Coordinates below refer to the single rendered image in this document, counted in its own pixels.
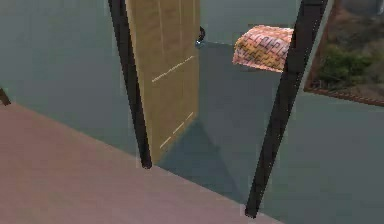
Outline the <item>black door frame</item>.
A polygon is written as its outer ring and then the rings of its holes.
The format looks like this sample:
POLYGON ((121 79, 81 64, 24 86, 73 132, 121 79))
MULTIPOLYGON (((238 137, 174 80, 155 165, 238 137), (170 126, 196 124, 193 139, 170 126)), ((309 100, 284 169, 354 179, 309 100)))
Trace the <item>black door frame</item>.
MULTIPOLYGON (((245 215, 255 218, 291 114, 310 52, 323 19, 329 0, 302 0, 294 26, 293 43, 288 50, 288 59, 280 78, 273 109, 252 186, 245 208, 245 215)), ((142 101, 130 36, 126 0, 108 0, 115 40, 122 66, 125 88, 129 99, 141 166, 152 167, 142 101)))

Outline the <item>brown wooden furniture leg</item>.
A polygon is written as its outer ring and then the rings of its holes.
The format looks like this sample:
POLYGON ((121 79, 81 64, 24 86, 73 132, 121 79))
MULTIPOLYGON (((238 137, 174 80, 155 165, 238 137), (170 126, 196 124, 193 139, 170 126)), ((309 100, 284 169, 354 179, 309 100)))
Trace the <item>brown wooden furniture leg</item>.
POLYGON ((0 101, 5 106, 11 103, 9 97, 7 96, 6 92, 2 88, 0 88, 0 101))

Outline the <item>framed landscape picture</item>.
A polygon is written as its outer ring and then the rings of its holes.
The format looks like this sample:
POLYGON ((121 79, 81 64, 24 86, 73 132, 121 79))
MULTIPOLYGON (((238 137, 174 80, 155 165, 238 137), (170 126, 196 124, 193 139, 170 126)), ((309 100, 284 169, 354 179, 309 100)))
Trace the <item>framed landscape picture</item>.
POLYGON ((384 0, 333 0, 304 90, 384 107, 384 0))

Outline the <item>pink patterned bed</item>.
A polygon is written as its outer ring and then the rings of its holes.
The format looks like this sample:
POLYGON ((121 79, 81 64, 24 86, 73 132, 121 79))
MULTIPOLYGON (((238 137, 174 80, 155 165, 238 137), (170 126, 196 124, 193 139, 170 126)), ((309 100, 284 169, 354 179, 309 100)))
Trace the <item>pink patterned bed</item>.
POLYGON ((292 28, 254 26, 235 42, 232 63, 282 72, 292 35, 292 28))

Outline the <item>tan wooden room door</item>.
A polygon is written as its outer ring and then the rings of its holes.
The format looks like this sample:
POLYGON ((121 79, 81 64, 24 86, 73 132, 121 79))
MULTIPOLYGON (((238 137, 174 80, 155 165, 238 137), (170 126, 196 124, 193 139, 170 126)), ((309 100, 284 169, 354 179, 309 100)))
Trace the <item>tan wooden room door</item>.
POLYGON ((199 110, 200 0, 125 0, 150 158, 156 163, 199 110))

